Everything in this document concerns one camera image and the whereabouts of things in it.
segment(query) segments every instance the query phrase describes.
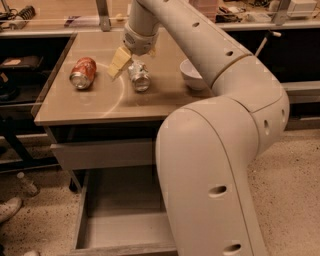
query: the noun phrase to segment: open drawer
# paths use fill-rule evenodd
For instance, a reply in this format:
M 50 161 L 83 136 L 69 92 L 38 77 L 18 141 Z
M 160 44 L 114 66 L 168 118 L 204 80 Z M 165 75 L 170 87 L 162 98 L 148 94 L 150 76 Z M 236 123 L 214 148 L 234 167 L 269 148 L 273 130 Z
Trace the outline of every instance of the open drawer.
M 68 255 L 177 256 L 155 166 L 86 172 Z

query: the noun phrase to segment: shoe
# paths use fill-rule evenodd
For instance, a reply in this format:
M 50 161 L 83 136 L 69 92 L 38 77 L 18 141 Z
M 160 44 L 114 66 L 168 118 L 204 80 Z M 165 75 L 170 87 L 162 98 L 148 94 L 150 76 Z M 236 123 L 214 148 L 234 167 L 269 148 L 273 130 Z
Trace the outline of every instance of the shoe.
M 5 203 L 0 204 L 0 223 L 14 216 L 22 205 L 22 199 L 13 197 Z
M 40 256 L 40 254 L 37 251 L 32 250 L 30 252 L 26 252 L 23 256 Z

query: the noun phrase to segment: silver soda can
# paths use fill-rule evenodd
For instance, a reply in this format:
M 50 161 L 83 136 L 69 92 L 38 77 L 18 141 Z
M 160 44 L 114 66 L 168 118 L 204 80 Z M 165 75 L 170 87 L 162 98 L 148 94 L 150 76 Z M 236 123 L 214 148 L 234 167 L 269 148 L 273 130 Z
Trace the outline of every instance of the silver soda can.
M 136 92 L 145 92 L 151 83 L 146 65 L 140 60 L 134 60 L 128 68 L 130 80 Z
M 73 67 L 69 76 L 70 82 L 79 90 L 86 89 L 92 84 L 96 70 L 96 62 L 89 57 L 83 57 Z

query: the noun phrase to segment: red soda can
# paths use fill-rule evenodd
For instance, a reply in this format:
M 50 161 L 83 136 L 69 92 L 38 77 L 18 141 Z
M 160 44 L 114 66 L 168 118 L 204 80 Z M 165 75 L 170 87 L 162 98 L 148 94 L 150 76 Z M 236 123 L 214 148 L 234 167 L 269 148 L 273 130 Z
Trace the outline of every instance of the red soda can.
M 96 62 L 90 57 L 83 57 L 72 68 L 70 82 L 79 90 L 86 89 L 92 84 L 96 70 Z

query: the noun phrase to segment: drawer front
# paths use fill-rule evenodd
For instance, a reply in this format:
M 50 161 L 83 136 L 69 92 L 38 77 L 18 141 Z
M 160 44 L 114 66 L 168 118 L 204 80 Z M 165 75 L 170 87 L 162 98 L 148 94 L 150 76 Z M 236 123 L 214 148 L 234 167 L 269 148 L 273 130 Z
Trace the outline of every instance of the drawer front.
M 152 139 L 52 144 L 51 150 L 65 170 L 152 165 Z

